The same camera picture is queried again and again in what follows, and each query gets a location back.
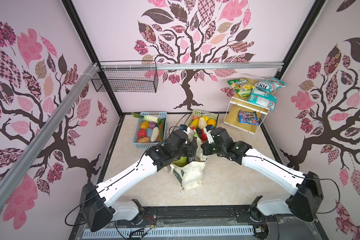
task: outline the tree mural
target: tree mural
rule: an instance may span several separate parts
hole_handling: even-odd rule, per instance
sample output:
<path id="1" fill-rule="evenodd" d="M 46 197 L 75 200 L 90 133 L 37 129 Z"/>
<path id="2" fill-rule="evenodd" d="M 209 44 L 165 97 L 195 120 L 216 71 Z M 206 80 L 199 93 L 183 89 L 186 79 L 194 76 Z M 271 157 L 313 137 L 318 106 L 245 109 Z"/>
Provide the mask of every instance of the tree mural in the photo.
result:
<path id="1" fill-rule="evenodd" d="M 48 117 L 62 102 L 62 98 L 69 93 L 67 86 L 75 84 L 78 79 L 76 64 L 68 70 L 63 54 L 57 58 L 57 51 L 51 42 L 42 36 L 40 38 L 43 45 L 38 42 L 38 34 L 31 28 L 28 30 L 28 35 L 13 34 L 11 41 L 8 41 L 4 35 L 0 36 L 0 41 L 5 39 L 9 45 L 17 40 L 20 55 L 25 62 L 25 65 L 19 68 L 0 48 L 0 122 L 2 122 L 0 123 L 0 144 L 9 140 L 14 146 L 29 145 Z M 47 53 L 47 59 L 40 60 L 41 55 L 45 56 Z M 39 61 L 34 71 L 29 69 L 29 63 L 33 60 Z M 38 168 L 33 179 L 36 181 L 37 188 L 44 193 L 50 193 L 49 185 L 61 179 L 64 169 L 73 167 L 85 169 L 88 182 L 92 174 L 96 175 L 100 169 L 95 169 L 99 155 L 96 159 L 89 161 L 72 156 L 70 148 L 76 146 L 75 139 L 80 137 L 76 129 L 85 127 L 88 123 L 84 120 L 91 106 L 91 99 L 85 99 L 88 88 L 87 84 L 53 133 L 53 142 L 40 152 L 35 164 L 31 166 L 31 168 Z M 106 123 L 107 114 L 107 109 L 99 101 L 98 106 L 101 114 L 96 125 Z M 22 152 L 23 150 L 19 147 L 7 145 L 4 149 L 0 149 L 0 168 L 7 169 L 7 166 L 18 160 Z M 8 170 L 9 168 L 1 171 L 0 177 L 5 176 Z"/>
<path id="2" fill-rule="evenodd" d="M 304 92 L 298 91 L 291 98 L 302 110 L 296 117 L 305 133 L 301 149 L 296 156 L 280 150 L 290 161 L 287 166 L 299 170 L 312 146 L 323 145 L 320 153 L 328 154 L 328 164 L 341 161 L 339 177 L 343 185 L 349 180 L 350 168 L 345 163 L 349 154 L 354 166 L 350 180 L 360 195 L 360 70 L 351 68 L 353 60 L 360 63 L 360 38 L 346 41 L 351 57 L 342 55 L 336 45 L 324 62 L 324 73 L 320 62 L 309 66 L 309 79 L 299 85 Z"/>
<path id="3" fill-rule="evenodd" d="M 158 63 L 248 62 L 254 56 L 252 53 L 242 53 L 254 45 L 253 41 L 244 42 L 251 31 L 245 29 L 251 20 L 250 9 L 248 7 L 244 13 L 242 11 L 248 0 L 217 0 L 221 5 L 225 4 L 221 13 L 215 9 L 215 0 L 199 0 L 198 3 L 196 0 L 177 0 L 168 4 L 165 0 L 148 2 L 160 8 L 149 9 L 142 15 L 151 18 L 155 24 L 138 22 L 140 34 L 148 43 L 138 40 L 134 46 L 140 55 L 144 55 L 143 63 L 150 64 L 153 60 Z M 196 69 L 158 71 L 158 76 L 163 77 L 163 82 L 168 80 L 172 84 L 182 81 L 186 99 L 175 109 L 187 106 L 188 110 L 192 110 L 192 106 L 202 105 L 193 99 L 190 89 L 192 79 L 205 81 L 210 78 L 217 81 L 217 77 L 234 73 L 234 69 L 218 69 L 214 74 Z M 148 72 L 145 76 L 150 78 L 152 74 Z"/>

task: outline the black frame edge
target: black frame edge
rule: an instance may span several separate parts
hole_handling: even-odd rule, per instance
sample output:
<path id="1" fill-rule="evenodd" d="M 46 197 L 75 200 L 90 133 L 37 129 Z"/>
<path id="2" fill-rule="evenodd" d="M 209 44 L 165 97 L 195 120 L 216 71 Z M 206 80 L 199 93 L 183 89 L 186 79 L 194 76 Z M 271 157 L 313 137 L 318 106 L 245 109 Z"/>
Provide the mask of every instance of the black frame edge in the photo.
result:
<path id="1" fill-rule="evenodd" d="M 89 58 L 91 59 L 91 61 L 93 63 L 97 63 L 98 67 L 100 68 L 100 71 L 99 71 L 99 75 L 102 79 L 102 82 L 104 84 L 104 87 L 108 93 L 108 96 L 117 112 L 117 114 L 119 115 L 119 117 L 121 118 L 122 115 L 123 115 L 123 111 L 121 110 L 121 107 L 119 105 L 119 103 L 117 102 L 117 99 L 115 97 L 115 94 L 113 94 L 113 92 L 110 90 L 111 87 L 109 85 L 109 82 L 107 80 L 107 77 L 104 73 L 104 71 L 101 70 L 101 64 L 100 64 L 100 61 L 95 53 L 95 49 L 93 48 L 92 44 L 91 44 L 91 41 L 89 40 L 89 37 L 84 29 L 84 26 L 83 24 L 81 23 L 81 20 L 77 14 L 77 11 L 75 9 L 75 6 L 73 5 L 72 3 L 72 0 L 61 0 L 62 4 L 64 5 L 71 21 L 72 21 L 72 24 L 73 26 L 75 27 L 76 29 L 76 32 L 77 34 L 79 35 L 80 39 L 81 39 L 81 42 L 82 44 L 84 45 L 84 48 L 86 49 L 87 51 L 87 54 L 89 56 Z"/>
<path id="2" fill-rule="evenodd" d="M 291 47 L 288 50 L 287 55 L 284 58 L 284 65 L 281 69 L 281 71 L 277 72 L 275 78 L 281 79 L 281 77 L 284 75 L 285 71 L 287 70 L 289 64 L 291 63 L 294 55 L 296 54 L 297 50 L 299 49 L 302 41 L 304 40 L 305 36 L 307 35 L 309 29 L 311 28 L 311 26 L 313 25 L 313 23 L 316 20 L 316 17 L 319 15 L 322 6 L 324 5 L 324 3 L 326 2 L 326 0 L 316 0 L 313 5 L 311 10 L 309 11 L 306 19 L 304 20 L 304 23 L 302 24 L 295 40 L 293 41 Z"/>

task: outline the beige floor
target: beige floor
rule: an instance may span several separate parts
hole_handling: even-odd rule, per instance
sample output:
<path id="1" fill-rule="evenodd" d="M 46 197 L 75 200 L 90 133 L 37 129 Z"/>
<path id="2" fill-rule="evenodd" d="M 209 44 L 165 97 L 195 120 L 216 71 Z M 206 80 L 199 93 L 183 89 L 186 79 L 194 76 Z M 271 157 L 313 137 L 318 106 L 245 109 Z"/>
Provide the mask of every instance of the beige floor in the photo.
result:
<path id="1" fill-rule="evenodd" d="M 167 131 L 182 116 L 182 114 L 168 114 Z M 218 121 L 219 127 L 223 119 L 224 114 L 221 114 Z M 105 180 L 132 165 L 143 154 L 144 149 L 138 149 L 132 143 L 136 124 L 137 118 L 131 115 L 125 117 Z M 274 159 L 261 129 L 252 138 L 251 134 L 234 127 L 226 124 L 223 127 L 234 141 L 245 141 L 264 155 Z M 250 204 L 258 195 L 273 196 L 286 192 L 257 171 L 214 155 L 208 158 L 203 170 L 203 185 L 195 189 L 180 193 L 175 176 L 168 172 L 167 168 L 163 168 L 156 174 L 143 179 L 118 200 L 138 199 L 143 206 L 240 205 Z"/>

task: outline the tree branch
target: tree branch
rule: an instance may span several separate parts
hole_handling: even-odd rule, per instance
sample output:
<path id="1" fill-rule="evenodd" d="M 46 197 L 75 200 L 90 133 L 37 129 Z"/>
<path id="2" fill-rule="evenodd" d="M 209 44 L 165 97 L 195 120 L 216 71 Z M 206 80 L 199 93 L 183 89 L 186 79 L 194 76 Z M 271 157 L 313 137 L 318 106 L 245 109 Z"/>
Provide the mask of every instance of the tree branch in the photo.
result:
<path id="1" fill-rule="evenodd" d="M 19 134 L 18 135 L 15 135 L 15 136 L 12 136 L 10 134 L 7 133 L 7 131 L 5 130 L 5 128 L 7 127 L 7 125 L 9 124 L 8 122 L 10 121 L 11 119 L 8 118 L 8 120 L 6 122 L 3 123 L 3 126 L 0 128 L 0 132 L 6 136 L 10 141 L 12 140 L 15 140 L 15 139 L 18 139 L 22 142 L 24 142 L 26 145 L 29 145 L 29 141 L 27 139 L 25 139 L 24 137 L 20 136 Z"/>

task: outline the wire mesh basket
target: wire mesh basket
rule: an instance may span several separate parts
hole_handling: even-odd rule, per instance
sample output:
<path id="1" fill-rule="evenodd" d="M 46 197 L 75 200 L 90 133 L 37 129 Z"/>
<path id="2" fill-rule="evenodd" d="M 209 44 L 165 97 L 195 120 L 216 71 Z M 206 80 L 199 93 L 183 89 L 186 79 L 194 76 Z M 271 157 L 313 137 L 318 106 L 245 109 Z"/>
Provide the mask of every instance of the wire mesh basket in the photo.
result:
<path id="1" fill-rule="evenodd" d="M 92 78 L 97 92 L 110 88 L 113 92 L 156 93 L 158 76 L 155 61 L 113 61 L 118 65 L 102 67 Z"/>

